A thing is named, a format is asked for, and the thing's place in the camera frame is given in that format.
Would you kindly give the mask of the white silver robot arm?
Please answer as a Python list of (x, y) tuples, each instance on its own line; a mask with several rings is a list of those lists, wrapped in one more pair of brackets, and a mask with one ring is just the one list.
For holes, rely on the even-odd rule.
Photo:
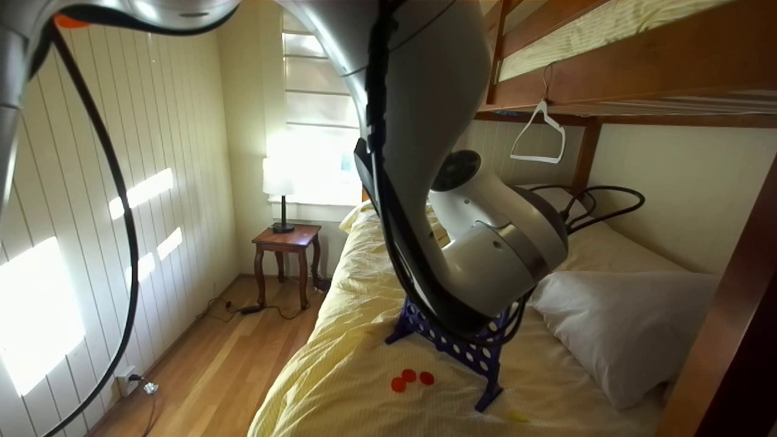
[[(527, 295), (565, 258), (565, 230), (456, 137), (486, 91), (487, 49), (474, 0), (276, 0), (333, 56), (360, 105), (356, 167), (405, 293), (469, 330)], [(53, 20), (158, 33), (208, 32), (240, 0), (0, 0), (0, 173), (15, 174), (27, 79)]]

